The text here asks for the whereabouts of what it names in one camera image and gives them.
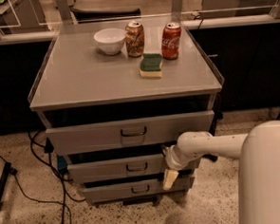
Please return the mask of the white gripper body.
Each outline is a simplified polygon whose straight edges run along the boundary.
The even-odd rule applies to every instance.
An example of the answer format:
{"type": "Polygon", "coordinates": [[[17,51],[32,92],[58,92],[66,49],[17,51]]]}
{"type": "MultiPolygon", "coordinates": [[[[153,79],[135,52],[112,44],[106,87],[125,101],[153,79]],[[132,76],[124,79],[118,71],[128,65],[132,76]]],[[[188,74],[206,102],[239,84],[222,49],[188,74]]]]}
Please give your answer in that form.
{"type": "Polygon", "coordinates": [[[167,167],[171,170],[180,171],[191,161],[183,148],[180,148],[178,145],[170,146],[170,151],[168,156],[165,157],[167,167]]]}

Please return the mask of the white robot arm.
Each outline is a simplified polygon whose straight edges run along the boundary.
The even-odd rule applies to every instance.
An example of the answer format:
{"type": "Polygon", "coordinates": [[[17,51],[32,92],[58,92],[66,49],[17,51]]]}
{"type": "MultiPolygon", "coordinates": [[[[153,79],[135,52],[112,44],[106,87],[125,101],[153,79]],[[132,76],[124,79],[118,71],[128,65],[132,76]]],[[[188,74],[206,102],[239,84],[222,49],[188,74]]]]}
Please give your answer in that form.
{"type": "Polygon", "coordinates": [[[165,190],[183,167],[204,155],[238,159],[239,224],[280,224],[280,121],[263,122],[241,135],[185,132],[162,150],[165,190]]]}

